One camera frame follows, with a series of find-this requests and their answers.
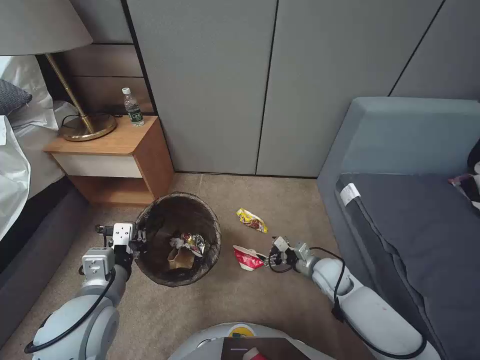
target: floor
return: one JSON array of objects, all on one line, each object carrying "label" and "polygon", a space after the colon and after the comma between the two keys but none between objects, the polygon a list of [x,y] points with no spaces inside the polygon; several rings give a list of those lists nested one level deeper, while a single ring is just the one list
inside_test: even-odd
[{"label": "floor", "polygon": [[[312,179],[209,174],[176,174],[172,191],[198,195],[218,216],[222,251],[215,267],[200,281],[178,288],[157,285],[133,264],[118,306],[120,326],[109,359],[167,359],[192,333],[225,322],[251,322],[288,333],[339,360],[372,359],[344,324],[331,315],[331,304],[307,278],[267,268],[252,272],[238,265],[232,245],[267,253],[272,236],[307,242],[338,252],[329,219]],[[268,234],[241,224],[243,207],[261,217]],[[95,224],[135,220],[140,208],[91,207],[84,231],[9,341],[1,359],[31,359],[23,353],[42,320],[71,299],[82,283],[82,255],[99,246]]]}]

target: yellow sticker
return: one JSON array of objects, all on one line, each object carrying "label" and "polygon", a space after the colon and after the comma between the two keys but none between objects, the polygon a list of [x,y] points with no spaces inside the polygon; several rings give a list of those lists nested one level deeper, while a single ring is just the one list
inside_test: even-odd
[{"label": "yellow sticker", "polygon": [[229,338],[243,338],[243,337],[254,337],[254,330],[245,324],[236,324],[230,329],[228,334]]}]

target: wastebasket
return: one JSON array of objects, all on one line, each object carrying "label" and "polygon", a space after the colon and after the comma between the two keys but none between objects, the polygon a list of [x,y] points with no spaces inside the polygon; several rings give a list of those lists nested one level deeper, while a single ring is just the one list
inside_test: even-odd
[{"label": "wastebasket", "polygon": [[[178,287],[205,276],[220,256],[220,225],[212,209],[198,196],[173,192],[147,206],[136,219],[137,229],[146,230],[146,243],[136,259],[140,270],[157,284]],[[207,244],[202,257],[190,269],[169,269],[170,239],[175,233],[199,234]]]}]

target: gray pillow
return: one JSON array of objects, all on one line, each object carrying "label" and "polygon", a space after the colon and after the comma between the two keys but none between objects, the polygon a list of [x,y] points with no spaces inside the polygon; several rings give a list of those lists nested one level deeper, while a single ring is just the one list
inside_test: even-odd
[{"label": "gray pillow", "polygon": [[0,79],[0,115],[8,115],[32,100],[32,95],[18,86]]}]

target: yellow snack wrapper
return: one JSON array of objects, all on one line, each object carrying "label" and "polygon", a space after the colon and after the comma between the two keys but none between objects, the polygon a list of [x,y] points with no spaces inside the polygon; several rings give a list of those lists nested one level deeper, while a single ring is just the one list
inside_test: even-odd
[{"label": "yellow snack wrapper", "polygon": [[236,215],[242,223],[245,225],[258,230],[261,233],[268,233],[269,229],[265,225],[264,221],[256,215],[253,215],[250,211],[245,210],[243,207],[239,208],[236,212]]}]

